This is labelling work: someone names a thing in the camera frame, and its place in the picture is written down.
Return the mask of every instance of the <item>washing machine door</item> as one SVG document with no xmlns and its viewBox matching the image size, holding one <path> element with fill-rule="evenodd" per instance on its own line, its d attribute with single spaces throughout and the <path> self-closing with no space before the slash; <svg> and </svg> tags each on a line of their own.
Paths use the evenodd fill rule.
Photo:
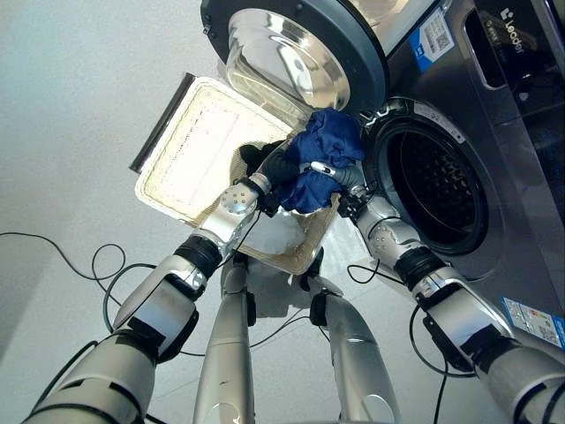
<svg viewBox="0 0 565 424">
<path fill-rule="evenodd" d="M 388 91 L 382 48 L 345 0 L 204 0 L 229 83 L 291 126 L 331 107 L 371 115 Z"/>
</svg>

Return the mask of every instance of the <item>black cable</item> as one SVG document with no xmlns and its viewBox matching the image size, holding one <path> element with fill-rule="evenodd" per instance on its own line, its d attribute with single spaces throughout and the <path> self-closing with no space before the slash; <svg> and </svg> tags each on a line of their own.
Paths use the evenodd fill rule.
<svg viewBox="0 0 565 424">
<path fill-rule="evenodd" d="M 206 356 L 205 353 L 190 353 L 185 351 L 180 351 L 179 353 L 186 356 L 195 356 L 197 358 L 204 358 Z"/>
<path fill-rule="evenodd" d="M 329 341 L 328 335 L 326 334 L 326 331 L 324 331 L 323 329 L 321 329 L 321 327 L 318 327 L 318 328 L 320 329 L 321 335 L 326 338 L 326 340 L 328 341 L 328 343 L 331 343 L 331 342 Z"/>
<path fill-rule="evenodd" d="M 418 312 L 419 309 L 420 309 L 420 306 L 416 306 L 414 308 L 414 311 L 412 312 L 412 315 L 410 317 L 410 325 L 408 327 L 408 332 L 409 332 L 409 335 L 410 335 L 410 342 L 412 343 L 412 349 L 414 349 L 414 352 L 418 355 L 420 360 L 422 362 L 424 362 L 424 364 L 427 367 L 431 368 L 436 373 L 441 374 L 441 375 L 445 375 L 447 377 L 453 377 L 453 378 L 472 378 L 472 377 L 475 377 L 476 376 L 475 373 L 454 374 L 454 373 L 450 373 L 450 372 L 447 372 L 447 371 L 442 371 L 439 368 L 434 367 L 426 358 L 424 358 L 424 356 L 422 355 L 422 353 L 420 353 L 420 350 L 416 346 L 416 342 L 414 341 L 414 319 L 416 318 L 416 313 Z"/>
<path fill-rule="evenodd" d="M 34 407 L 32 408 L 35 409 L 37 407 L 38 404 L 40 404 L 41 402 L 43 402 L 43 400 L 45 400 L 45 398 L 49 395 L 49 393 L 53 390 L 53 388 L 55 387 L 55 384 L 57 384 L 57 382 L 61 379 L 61 377 L 63 376 L 64 373 L 66 373 L 69 368 L 72 366 L 72 364 L 74 364 L 81 356 L 84 352 L 86 352 L 88 349 L 90 349 L 92 346 L 97 346 L 98 342 L 92 340 L 90 342 L 88 342 L 87 344 L 85 344 L 84 346 L 82 346 L 82 348 L 80 348 L 80 350 L 78 352 L 76 352 L 72 358 L 70 358 L 66 364 L 63 365 L 63 367 L 59 370 L 58 373 L 56 373 L 56 375 L 53 377 L 53 379 L 49 382 L 49 384 L 47 385 L 47 387 L 45 388 L 45 390 L 42 392 L 42 394 L 39 396 L 39 399 L 37 399 L 37 402 L 35 402 Z"/>
<path fill-rule="evenodd" d="M 271 333 L 269 336 L 263 338 L 261 341 L 251 344 L 249 347 L 255 347 L 255 346 L 259 346 L 261 343 L 265 343 L 266 341 L 269 340 L 269 338 L 275 336 L 279 331 L 282 331 L 285 327 L 289 326 L 290 324 L 292 324 L 293 322 L 299 321 L 302 318 L 308 318 L 307 316 L 301 316 L 300 318 L 296 319 L 295 321 L 292 321 L 292 319 L 297 316 L 298 314 L 300 314 L 304 309 L 298 309 L 297 312 L 295 312 L 293 315 L 290 316 L 290 318 L 288 320 L 286 320 L 285 322 L 282 323 L 281 327 L 279 327 L 274 333 Z"/>
<path fill-rule="evenodd" d="M 305 318 L 308 318 L 308 316 L 305 315 L 305 316 L 300 316 L 297 319 L 293 319 L 295 316 L 297 316 L 303 310 L 304 309 L 298 309 L 297 312 L 295 312 L 288 320 L 286 320 L 285 322 L 282 323 L 281 327 L 279 327 L 277 330 L 275 330 L 273 333 L 271 333 L 267 337 L 263 338 L 259 342 L 251 344 L 249 347 L 252 348 L 252 347 L 259 346 L 260 344 L 267 342 L 270 338 L 274 337 L 276 334 L 278 334 L 280 331 L 282 331 L 283 329 L 285 329 L 286 327 L 288 327 L 292 323 L 294 323 L 296 321 L 303 320 Z M 198 357 L 206 356 L 204 353 L 189 353 L 189 352 L 183 352 L 183 351 L 180 351 L 180 353 L 182 353 L 183 355 L 188 355 L 188 356 L 198 356 Z"/>
<path fill-rule="evenodd" d="M 120 272 L 120 270 L 124 267 L 125 265 L 125 251 L 124 249 L 115 244 L 115 243 L 107 243 L 105 245 L 102 245 L 100 247 L 98 247 L 98 249 L 96 249 L 96 252 L 94 252 L 94 256 L 93 256 L 93 261 L 95 260 L 96 256 L 100 253 L 100 251 L 105 248 L 105 247 L 115 247 L 117 250 L 119 250 L 119 252 L 122 254 L 122 265 L 120 266 L 120 268 L 112 273 L 109 274 L 107 276 L 88 276 L 87 274 L 79 271 L 77 268 L 75 268 L 74 265 L 72 265 L 72 262 L 69 260 L 69 258 L 67 257 L 67 255 L 63 252 L 63 250 L 61 249 L 61 247 L 59 247 L 59 245 L 57 243 L 55 243 L 53 240 L 44 237 L 44 236 L 40 236 L 39 234 L 31 234 L 31 233 L 27 233 L 27 232 L 20 232 L 20 231 L 7 231 L 7 232 L 0 232 L 0 237 L 2 236 L 24 236 L 24 237 L 32 237 L 35 239 L 41 239 L 41 240 L 45 240 L 47 241 L 49 244 L 51 244 L 59 253 L 59 255 L 61 256 L 61 258 L 63 258 L 63 260 L 66 262 L 66 264 L 69 266 L 69 268 L 78 276 L 81 276 L 83 278 L 85 278 L 86 280 L 90 280 L 90 281 L 95 281 L 96 283 L 98 283 L 98 285 L 101 285 L 101 281 L 103 280 L 108 280 L 109 278 L 112 278 L 115 274 L 117 274 L 118 272 Z"/>
<path fill-rule="evenodd" d="M 104 299 L 102 300 L 102 318 L 104 319 L 104 325 L 106 325 L 106 328 L 108 329 L 109 333 L 112 333 L 114 331 L 114 328 L 112 327 L 111 322 L 109 321 L 109 314 L 108 314 L 108 301 L 109 299 L 112 299 L 116 302 L 116 304 L 120 307 L 122 306 L 122 304 L 120 302 L 118 302 L 111 294 L 112 289 L 114 289 L 114 286 L 117 283 L 117 280 L 123 275 L 125 274 L 127 271 L 129 271 L 130 269 L 134 269 L 134 268 L 151 268 L 151 269 L 155 269 L 156 266 L 152 265 L 150 263 L 133 263 L 132 265 L 128 265 L 127 267 L 120 269 L 118 271 L 118 273 L 114 276 L 114 278 L 112 278 L 112 281 L 110 282 L 110 284 L 108 285 L 108 289 L 104 289 L 102 287 L 102 289 L 104 290 Z"/>
<path fill-rule="evenodd" d="M 230 256 L 228 256 L 224 262 L 222 262 L 220 265 L 218 265 L 217 267 L 215 267 L 216 270 L 220 269 L 220 268 L 223 267 L 226 263 L 228 263 L 229 261 L 231 261 L 231 258 L 233 258 L 234 254 L 236 254 L 236 251 L 238 250 L 238 248 L 241 247 L 241 245 L 244 244 L 245 239 L 247 239 L 247 236 L 249 235 L 249 233 L 251 232 L 251 230 L 253 229 L 253 227 L 255 226 L 255 224 L 259 221 L 260 216 L 261 216 L 261 211 L 259 211 L 259 213 L 257 214 L 257 217 L 255 218 L 255 221 L 253 221 L 251 227 L 249 227 L 249 230 L 247 230 L 247 233 L 243 236 L 243 238 L 241 239 L 241 241 L 239 242 L 239 244 L 237 245 L 237 247 L 232 250 Z"/>
<path fill-rule="evenodd" d="M 383 273 L 379 272 L 379 265 L 380 265 L 380 260 L 377 260 L 377 266 L 375 267 L 375 269 L 370 269 L 370 268 L 364 267 L 364 266 L 362 266 L 362 265 L 348 265 L 348 266 L 347 266 L 347 273 L 350 275 L 350 278 L 351 278 L 354 282 L 359 283 L 359 284 L 367 284 L 367 283 L 369 283 L 371 280 L 373 280 L 374 276 L 383 276 L 383 277 L 389 279 L 390 281 L 394 281 L 395 283 L 403 284 L 403 282 L 400 281 L 399 279 L 393 278 L 392 276 L 388 276 L 388 275 L 386 275 L 386 274 L 383 274 Z M 366 280 L 357 280 L 357 279 L 353 276 L 353 274 L 351 274 L 351 269 L 353 269 L 353 268 L 363 269 L 363 270 L 365 270 L 365 271 L 369 271 L 369 272 L 371 273 L 371 276 L 369 276 L 369 278 L 366 279 Z"/>
<path fill-rule="evenodd" d="M 167 422 L 159 420 L 158 418 L 155 418 L 153 415 L 151 415 L 150 413 L 146 413 L 145 414 L 145 418 L 147 421 L 151 421 L 154 422 L 155 424 L 167 424 Z"/>
<path fill-rule="evenodd" d="M 295 318 L 294 320 L 288 321 L 286 323 L 284 323 L 281 327 L 279 327 L 279 329 L 277 331 L 275 331 L 273 334 L 271 334 L 268 337 L 265 337 L 264 339 L 262 339 L 261 341 L 254 343 L 252 345 L 250 345 L 249 347 L 256 347 L 259 346 L 262 343 L 267 342 L 271 337 L 276 336 L 280 331 L 282 331 L 283 329 L 287 328 L 289 325 L 291 325 L 294 322 L 300 321 L 300 320 L 306 320 L 306 319 L 310 319 L 309 316 L 299 316 L 298 318 Z"/>
<path fill-rule="evenodd" d="M 444 371 L 445 374 L 441 378 L 440 392 L 438 393 L 438 400 L 435 403 L 435 413 L 433 413 L 433 424 L 438 424 L 438 419 L 440 418 L 441 399 L 443 398 L 443 391 L 445 390 L 445 384 L 446 382 L 448 382 L 449 365 L 448 365 L 448 361 L 445 358 L 443 358 L 443 360 L 445 362 L 445 371 Z"/>
</svg>

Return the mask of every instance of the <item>white floor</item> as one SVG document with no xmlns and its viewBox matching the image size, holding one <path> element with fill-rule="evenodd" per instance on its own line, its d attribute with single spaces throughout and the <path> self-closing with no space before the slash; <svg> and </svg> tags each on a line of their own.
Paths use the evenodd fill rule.
<svg viewBox="0 0 565 424">
<path fill-rule="evenodd" d="M 217 74 L 199 6 L 196 0 L 0 0 L 0 232 L 51 237 L 88 274 L 103 243 L 123 246 L 128 263 L 157 263 L 187 237 L 188 227 L 136 200 L 136 175 L 127 166 L 183 73 Z M 363 257 L 347 222 L 333 223 L 324 247 L 322 274 L 342 287 L 373 329 L 403 422 L 431 422 L 441 378 L 411 350 L 413 304 L 384 283 L 359 285 L 347 277 L 346 265 Z M 118 259 L 105 252 L 98 272 L 111 272 Z M 125 277 L 117 296 L 126 296 L 144 272 Z M 206 348 L 217 285 L 214 276 L 198 302 L 200 323 L 188 351 Z M 40 240 L 0 238 L 0 288 L 0 422 L 8 423 L 23 420 L 54 373 L 86 341 L 104 337 L 105 328 L 101 291 Z M 252 341 L 296 310 L 267 299 L 264 305 L 277 317 L 259 319 Z M 439 366 L 420 323 L 416 333 Z M 337 419 L 328 344 L 307 320 L 254 349 L 252 361 L 258 422 Z M 191 357 L 160 366 L 150 412 L 169 423 L 190 422 L 200 367 L 201 359 Z M 505 421 L 478 381 L 450 380 L 440 422 Z"/>
</svg>

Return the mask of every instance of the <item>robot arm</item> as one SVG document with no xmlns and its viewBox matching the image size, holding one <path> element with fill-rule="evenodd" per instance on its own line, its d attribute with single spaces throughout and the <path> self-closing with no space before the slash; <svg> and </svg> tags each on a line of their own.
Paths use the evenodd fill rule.
<svg viewBox="0 0 565 424">
<path fill-rule="evenodd" d="M 426 312 L 424 324 L 453 367 L 474 371 L 512 422 L 565 422 L 560 362 L 516 341 L 501 314 L 422 243 L 386 199 L 372 197 L 350 212 L 371 256 L 397 272 Z"/>
<path fill-rule="evenodd" d="M 259 173 L 226 190 L 200 228 L 119 308 L 113 333 L 38 402 L 25 423 L 142 423 L 156 365 L 174 358 L 191 335 L 199 318 L 195 301 L 269 190 Z"/>
</svg>

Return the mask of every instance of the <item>laundry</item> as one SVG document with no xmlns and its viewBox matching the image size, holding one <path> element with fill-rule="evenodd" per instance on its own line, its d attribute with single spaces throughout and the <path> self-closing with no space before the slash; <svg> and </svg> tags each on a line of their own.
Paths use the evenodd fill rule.
<svg viewBox="0 0 565 424">
<path fill-rule="evenodd" d="M 364 158 L 357 121 L 330 108 L 316 111 L 289 144 L 285 152 L 289 162 L 299 165 L 318 161 L 343 168 Z M 331 194 L 341 187 L 332 178 L 306 170 L 295 179 L 280 184 L 276 195 L 286 210 L 301 214 L 331 206 Z"/>
</svg>

